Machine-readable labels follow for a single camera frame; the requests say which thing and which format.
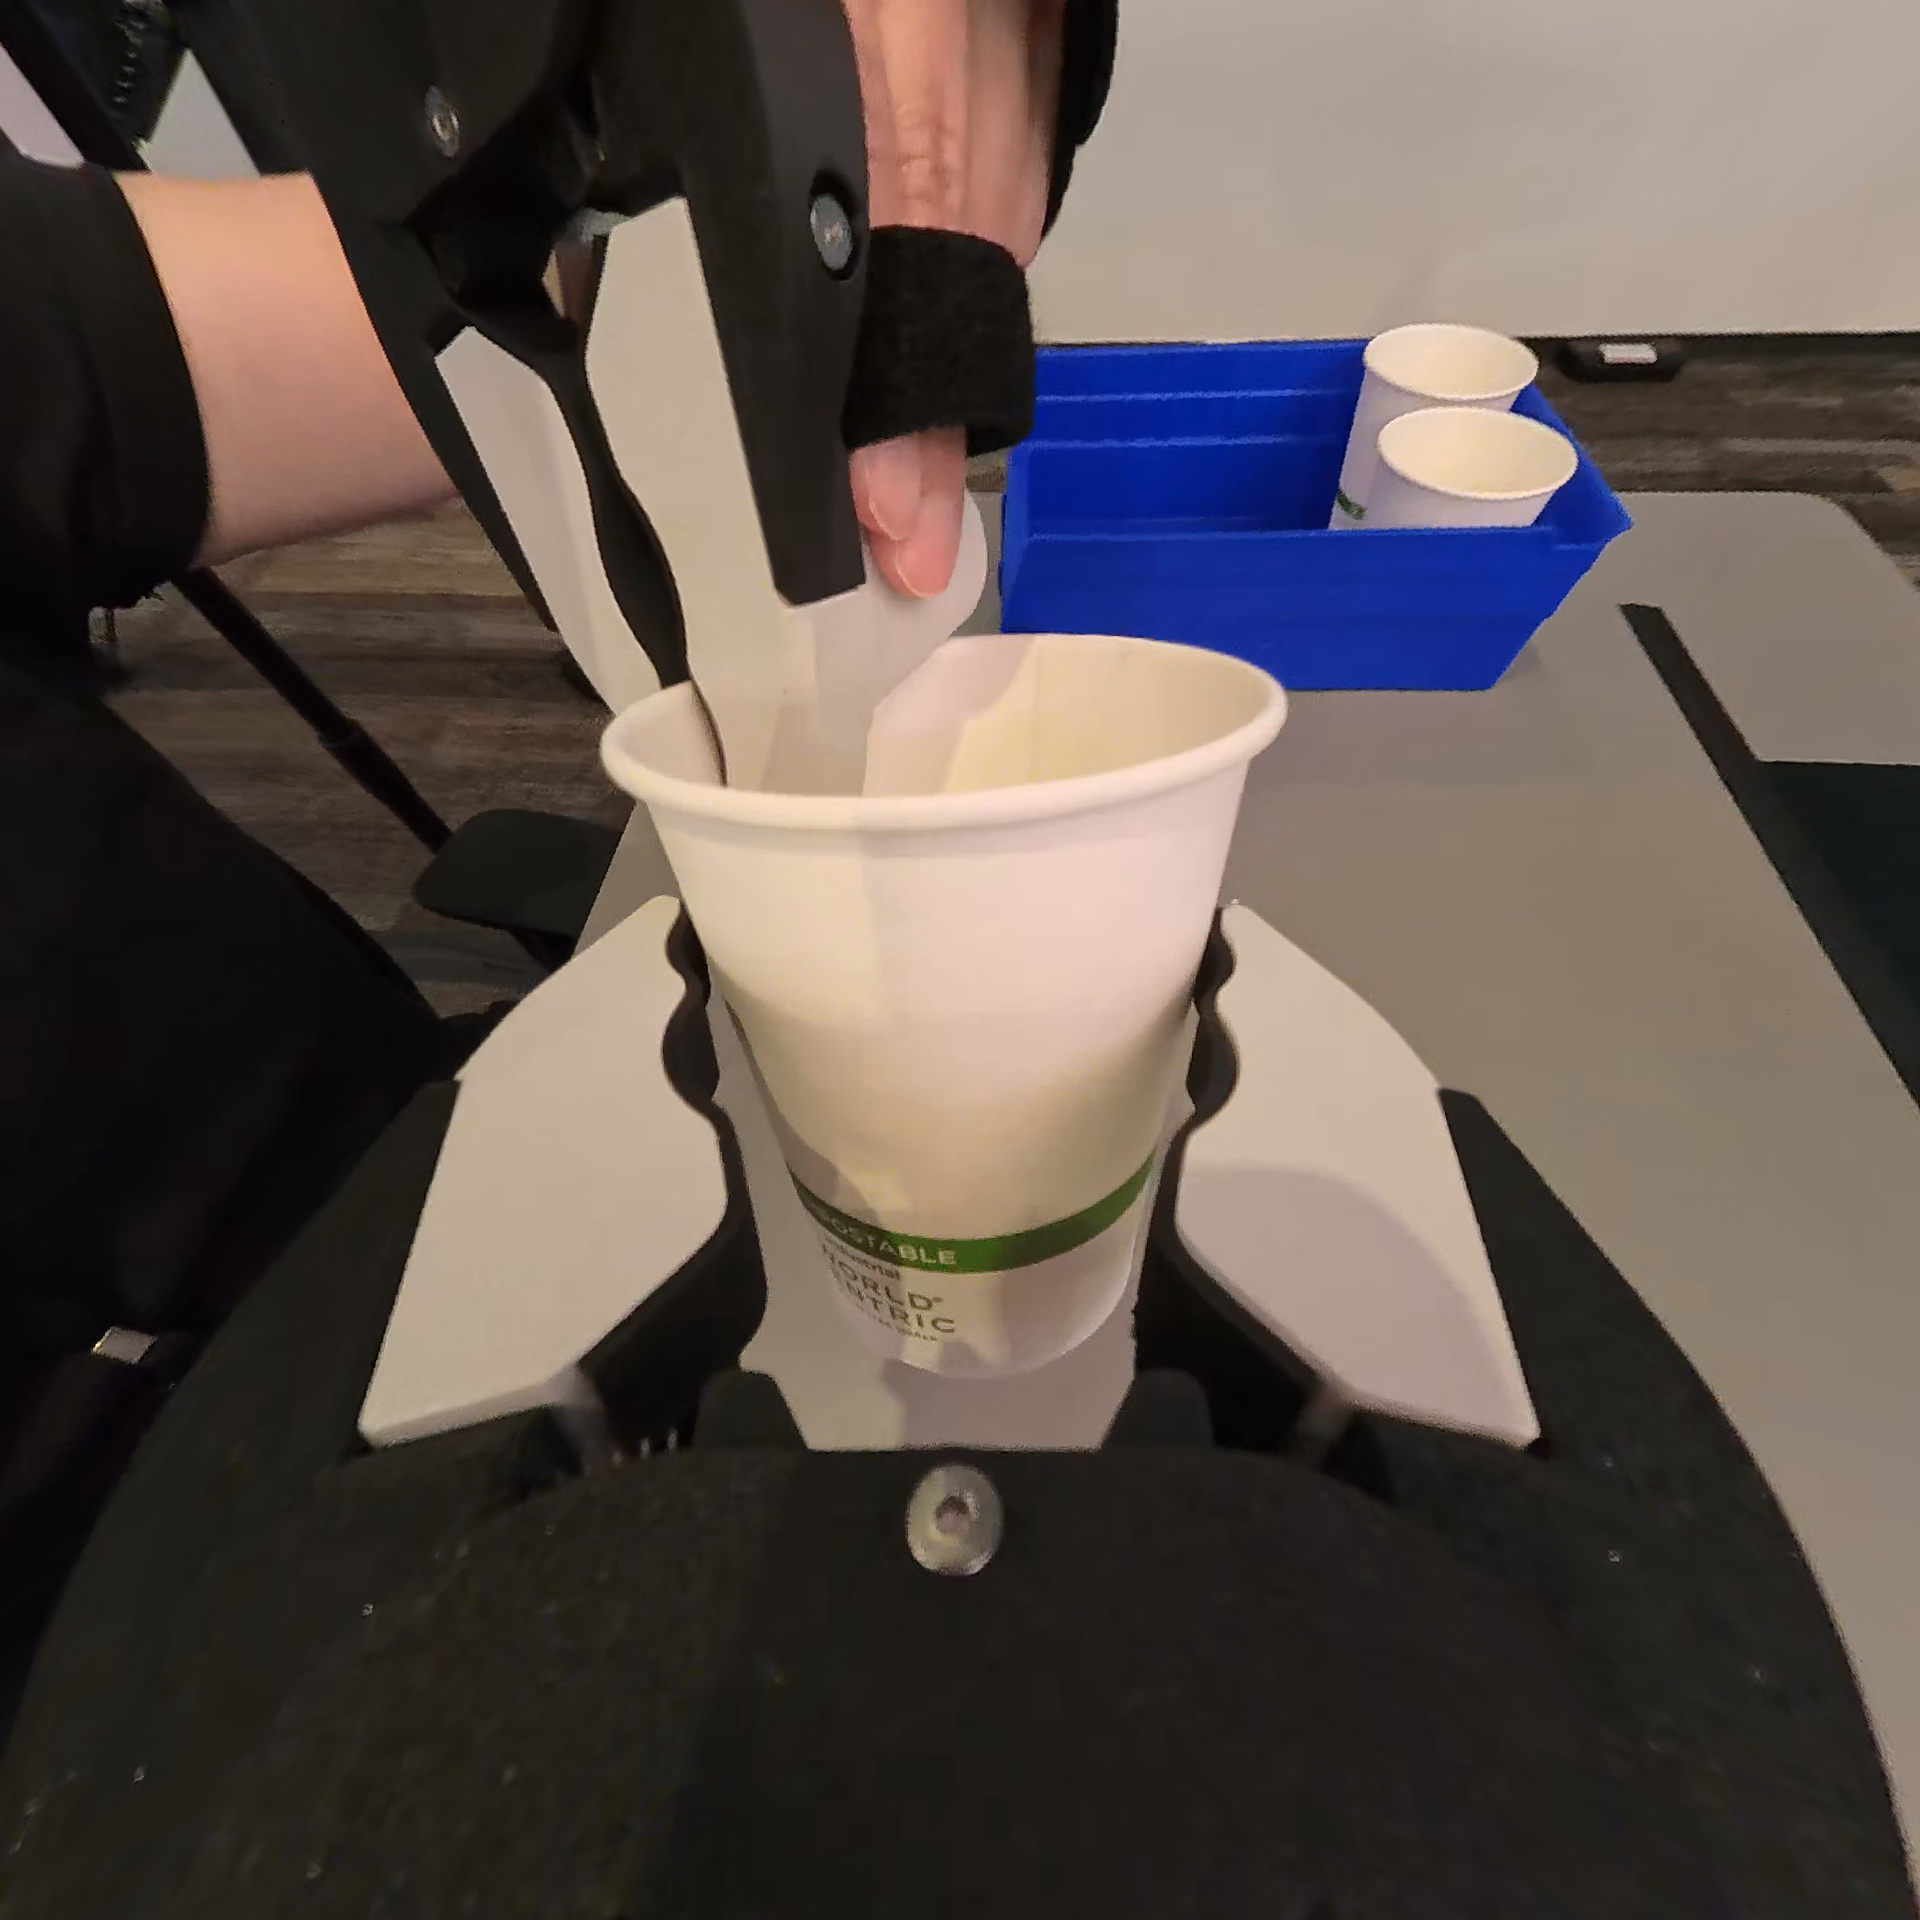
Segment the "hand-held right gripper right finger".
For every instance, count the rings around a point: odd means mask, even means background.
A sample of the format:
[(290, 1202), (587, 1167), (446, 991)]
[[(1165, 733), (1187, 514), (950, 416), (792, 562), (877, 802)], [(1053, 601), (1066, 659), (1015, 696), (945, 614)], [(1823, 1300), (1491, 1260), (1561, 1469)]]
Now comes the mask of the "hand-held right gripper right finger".
[(1226, 1446), (1322, 1457), (1356, 1414), (1525, 1450), (1545, 1426), (1442, 1092), (1353, 987), (1228, 901), (1160, 1172), (1160, 1368)]

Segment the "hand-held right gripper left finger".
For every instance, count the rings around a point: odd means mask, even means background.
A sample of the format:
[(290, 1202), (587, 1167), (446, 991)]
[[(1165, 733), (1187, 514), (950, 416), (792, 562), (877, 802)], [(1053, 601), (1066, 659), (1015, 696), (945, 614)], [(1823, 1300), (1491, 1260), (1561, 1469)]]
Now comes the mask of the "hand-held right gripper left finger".
[(706, 962), (653, 896), (461, 1070), (362, 1439), (553, 1413), (587, 1454), (663, 1446), (755, 1330), (745, 1230)]

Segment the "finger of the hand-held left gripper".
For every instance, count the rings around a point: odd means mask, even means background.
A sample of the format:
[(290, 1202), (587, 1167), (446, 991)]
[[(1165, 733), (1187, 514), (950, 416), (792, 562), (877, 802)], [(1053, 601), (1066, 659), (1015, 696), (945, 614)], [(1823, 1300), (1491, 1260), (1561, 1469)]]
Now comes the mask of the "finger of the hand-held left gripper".
[[(624, 612), (611, 578), (611, 535), (593, 522), (587, 459), (560, 401), (526, 363), (462, 331), (438, 370), (534, 577), (553, 627), (603, 706), (631, 706), (669, 684), (642, 649), (645, 612)], [(684, 644), (728, 624), (728, 466), (713, 463), (708, 401), (725, 395), (713, 349), (686, 324), (645, 346), (634, 324), (587, 331), (587, 395), (614, 477), (634, 493), (663, 551)]]
[(989, 530), (962, 493), (954, 578), (897, 592), (862, 577), (794, 605), (775, 562), (737, 423), (690, 207), (669, 195), (603, 239), (587, 387), (611, 463), (672, 578), (686, 680), (728, 782), (927, 798), (954, 780), (976, 685), (950, 637), (989, 586)]

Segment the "white paper cup green stripe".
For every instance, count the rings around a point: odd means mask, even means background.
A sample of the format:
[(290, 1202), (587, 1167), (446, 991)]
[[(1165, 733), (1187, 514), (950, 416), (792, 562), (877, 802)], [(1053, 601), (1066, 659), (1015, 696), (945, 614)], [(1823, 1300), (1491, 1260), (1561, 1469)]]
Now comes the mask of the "white paper cup green stripe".
[(1399, 324), (1365, 346), (1361, 364), (1331, 530), (1365, 524), (1378, 435), (1387, 422), (1431, 407), (1509, 409), (1537, 379), (1539, 356), (1477, 324)]
[(725, 782), (686, 685), (603, 733), (843, 1307), (945, 1377), (1042, 1368), (1134, 1269), (1190, 987), (1285, 685), (1137, 636), (958, 636), (862, 794)]
[(1568, 435), (1520, 409), (1419, 407), (1383, 423), (1361, 528), (1525, 528), (1579, 463)]

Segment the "blue plastic bin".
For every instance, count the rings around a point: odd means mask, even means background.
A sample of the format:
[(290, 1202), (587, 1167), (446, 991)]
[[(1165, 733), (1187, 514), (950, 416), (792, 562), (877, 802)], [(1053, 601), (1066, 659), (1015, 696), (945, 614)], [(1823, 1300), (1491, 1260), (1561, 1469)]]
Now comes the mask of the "blue plastic bin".
[(1634, 519), (1594, 459), (1529, 528), (1333, 530), (1361, 339), (1048, 346), (1006, 630), (1150, 636), (1288, 690), (1485, 690)]

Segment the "person's left forearm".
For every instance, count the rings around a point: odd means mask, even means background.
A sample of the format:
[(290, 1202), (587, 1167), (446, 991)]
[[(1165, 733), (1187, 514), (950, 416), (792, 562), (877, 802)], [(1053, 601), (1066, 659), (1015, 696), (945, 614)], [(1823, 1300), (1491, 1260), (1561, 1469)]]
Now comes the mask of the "person's left forearm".
[(419, 519), (455, 497), (312, 177), (120, 173), (192, 379), (197, 562)]

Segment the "person's left hand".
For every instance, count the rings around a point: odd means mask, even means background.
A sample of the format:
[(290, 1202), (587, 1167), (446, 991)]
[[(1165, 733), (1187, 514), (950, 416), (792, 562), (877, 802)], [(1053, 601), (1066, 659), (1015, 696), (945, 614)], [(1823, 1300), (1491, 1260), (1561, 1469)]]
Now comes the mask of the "person's left hand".
[(1026, 439), (1026, 272), (1114, 71), (1114, 4), (845, 4), (866, 110), (875, 272), (845, 409), (889, 584), (958, 569), (967, 459)]

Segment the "black tripod legs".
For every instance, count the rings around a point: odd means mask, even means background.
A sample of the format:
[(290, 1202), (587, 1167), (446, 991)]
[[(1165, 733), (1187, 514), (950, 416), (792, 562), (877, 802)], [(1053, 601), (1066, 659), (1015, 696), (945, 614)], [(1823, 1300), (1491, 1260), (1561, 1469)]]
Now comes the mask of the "black tripod legs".
[[(197, 67), (171, 4), (5, 4), (5, 144), (42, 161), (150, 173), (157, 135)], [(320, 750), (429, 851), (450, 824), (380, 742), (280, 649), (210, 567), (173, 590), (302, 714)]]

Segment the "person's black clothed torso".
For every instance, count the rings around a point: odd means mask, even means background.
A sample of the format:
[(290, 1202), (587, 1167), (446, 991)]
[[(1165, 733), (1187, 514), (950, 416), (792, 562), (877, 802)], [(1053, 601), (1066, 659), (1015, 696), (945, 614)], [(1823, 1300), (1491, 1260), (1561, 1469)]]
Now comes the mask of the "person's black clothed torso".
[(5, 156), (5, 1675), (157, 1410), (380, 1130), (441, 1018), (112, 703), (89, 618), (197, 569), (206, 463), (141, 227)]

